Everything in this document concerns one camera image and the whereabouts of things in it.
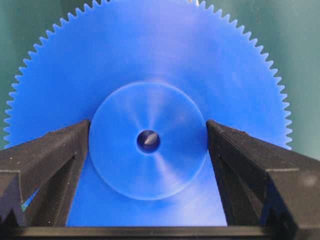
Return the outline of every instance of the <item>center hole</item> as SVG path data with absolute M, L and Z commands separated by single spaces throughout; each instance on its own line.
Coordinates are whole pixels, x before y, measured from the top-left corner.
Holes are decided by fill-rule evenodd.
M 137 137 L 136 143 L 141 151 L 153 153 L 160 145 L 160 137 L 155 131 L 144 130 Z

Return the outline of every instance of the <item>teal wall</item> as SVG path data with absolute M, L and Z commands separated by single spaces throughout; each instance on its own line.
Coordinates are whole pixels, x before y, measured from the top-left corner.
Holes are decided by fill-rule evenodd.
M 91 0 L 0 0 L 0 119 L 18 68 L 39 37 Z M 320 31 L 318 0 L 206 0 L 258 38 L 282 77 L 290 103 L 292 149 L 320 159 Z M 0 129 L 6 124 L 1 121 Z M 0 131 L 0 148 L 6 144 Z

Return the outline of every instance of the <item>spur gear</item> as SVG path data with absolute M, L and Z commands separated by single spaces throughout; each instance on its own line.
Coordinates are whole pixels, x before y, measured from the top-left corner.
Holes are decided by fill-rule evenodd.
M 16 77 L 8 147 L 92 120 L 69 226 L 225 225 L 205 121 L 286 147 L 262 47 L 187 0 L 94 1 L 68 18 Z M 159 137 L 151 152 L 139 146 L 145 131 Z

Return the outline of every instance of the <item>blue gear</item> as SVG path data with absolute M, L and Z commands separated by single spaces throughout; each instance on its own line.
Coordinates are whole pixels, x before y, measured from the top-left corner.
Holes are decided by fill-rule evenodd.
M 280 79 L 262 47 L 221 11 L 185 0 L 102 1 L 76 13 L 40 38 L 16 77 L 7 147 L 93 119 L 69 226 L 225 225 L 205 121 L 282 147 L 288 141 Z M 156 90 L 163 97 L 148 95 Z M 161 140 L 152 153 L 137 148 L 146 128 Z M 152 158 L 160 152 L 166 158 Z M 140 158 L 151 161 L 137 167 Z

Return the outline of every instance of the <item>gear tooth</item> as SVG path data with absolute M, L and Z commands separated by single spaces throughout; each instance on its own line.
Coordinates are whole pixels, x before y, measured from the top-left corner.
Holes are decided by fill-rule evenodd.
M 217 11 L 215 12 L 215 14 L 217 14 L 220 18 L 222 16 L 222 9 L 217 9 Z
M 288 103 L 287 101 L 284 101 L 284 99 L 282 99 L 283 106 L 284 106 L 283 109 L 287 109 L 290 106 L 290 103 Z
M 13 100 L 6 101 L 6 104 L 12 107 L 14 104 L 14 101 Z
M 16 95 L 16 94 L 17 94 L 17 93 L 16 93 L 15 91 L 9 92 L 9 96 L 12 97 L 13 99 L 15 98 L 15 95 Z
M 237 24 L 238 24 L 238 20 L 237 19 L 233 19 L 231 22 L 230 22 L 231 25 L 233 25 L 235 28 L 237 27 Z
M 206 9 L 206 1 L 199 2 L 199 0 L 195 0 L 195 5 Z
M 15 89 L 15 90 L 17 90 L 18 86 L 19 86 L 19 83 L 12 83 L 12 84 L 11 84 L 11 87 L 12 87 L 13 89 Z
M 8 134 L 10 133 L 10 126 L 5 126 L 4 128 L 3 128 L 3 131 L 4 132 L 6 132 L 7 133 L 7 136 L 8 136 Z
M 226 14 L 223 19 L 225 19 L 228 23 L 230 22 L 230 14 Z
M 278 85 L 280 83 L 280 81 L 282 80 L 282 78 L 280 76 L 276 76 L 274 77 L 275 83 Z
M 33 59 L 36 53 L 34 51 L 28 51 L 28 55 L 30 56 L 31 59 Z
M 76 16 L 74 16 L 71 12 L 68 12 L 67 14 L 68 20 L 74 19 Z
M 3 119 L 3 121 L 6 123 L 6 124 L 10 124 L 11 123 L 11 117 L 7 117 L 5 119 Z
M 272 68 L 270 69 L 270 71 L 272 72 L 273 76 L 275 76 L 278 72 L 278 69 L 277 68 Z
M 83 11 L 81 11 L 81 9 L 80 8 L 76 8 L 75 9 L 75 14 L 77 15 L 77 16 L 79 16 L 80 14 L 83 14 L 84 12 Z
M 281 94 L 286 94 L 284 90 L 285 90 L 285 86 L 283 86 L 283 88 L 280 90 L 280 93 Z
M 285 86 L 284 85 L 278 85 L 278 88 L 279 88 L 279 93 L 281 93 L 282 90 L 285 89 Z
M 39 37 L 39 39 L 40 39 L 41 45 L 44 45 L 48 41 L 48 38 L 45 38 L 43 36 Z
M 5 127 L 5 132 L 9 133 L 10 129 Z M 4 136 L 3 139 L 7 142 L 10 142 L 10 134 L 8 134 L 7 136 Z M 4 146 L 5 149 L 7 149 L 10 146 L 10 144 L 7 144 Z
M 291 111 L 284 111 L 284 118 L 287 119 L 287 117 L 289 117 L 291 115 Z
M 52 27 L 53 27 L 55 33 L 61 28 L 61 26 L 59 26 L 59 25 L 56 24 L 56 23 L 54 23 L 54 24 L 52 25 Z
M 246 33 L 243 34 L 248 40 L 250 40 L 251 37 L 251 32 L 247 31 Z
M 97 0 L 93 0 L 92 1 L 92 7 L 94 8 L 94 7 L 97 7 L 97 6 L 99 6 L 100 4 L 97 2 Z
M 84 11 L 89 11 L 89 10 L 91 10 L 91 7 L 87 3 L 85 3 L 84 4 Z
M 266 58 L 265 58 L 265 61 L 266 61 L 265 63 L 268 66 L 268 68 L 270 69 L 271 66 L 274 64 L 274 61 L 267 61 L 267 58 L 268 58 L 268 56 L 266 56 Z
M 22 61 L 23 61 L 24 64 L 27 65 L 27 66 L 28 66 L 28 64 L 31 62 L 31 60 L 30 60 L 30 59 L 27 59 L 27 58 L 24 58 Z
M 67 24 L 67 23 L 68 23 L 68 21 L 65 20 L 63 17 L 60 18 L 60 24 L 61 24 L 61 26 L 65 25 L 65 24 Z
M 262 50 L 264 49 L 263 45 L 260 46 L 256 46 L 256 48 L 258 49 L 259 53 L 261 54 Z
M 23 74 L 27 68 L 24 67 L 24 66 L 21 66 L 21 67 L 19 67 L 18 69 L 19 69 L 19 71 Z
M 210 11 L 211 13 L 213 13 L 215 11 L 215 6 L 213 4 L 211 4 L 208 8 L 208 11 Z
M 33 47 L 34 47 L 34 49 L 38 52 L 39 51 L 39 49 L 41 48 L 41 45 L 39 45 L 39 44 L 33 44 Z
M 48 38 L 50 38 L 54 33 L 50 30 L 46 30 L 45 34 L 47 35 Z
M 22 78 L 23 76 L 22 75 L 15 75 L 14 76 L 14 78 L 18 81 L 18 82 L 21 82 L 21 78 Z
M 8 116 L 11 117 L 11 115 L 12 115 L 12 108 L 6 109 L 6 110 L 4 110 L 4 112 L 5 112 L 5 114 L 7 114 Z
M 241 25 L 238 27 L 239 31 L 243 34 L 244 31 L 245 31 L 245 26 L 244 25 Z
M 267 57 L 269 56 L 269 53 L 265 52 L 265 53 L 261 53 L 261 56 L 263 57 L 263 60 L 268 64 L 267 62 Z

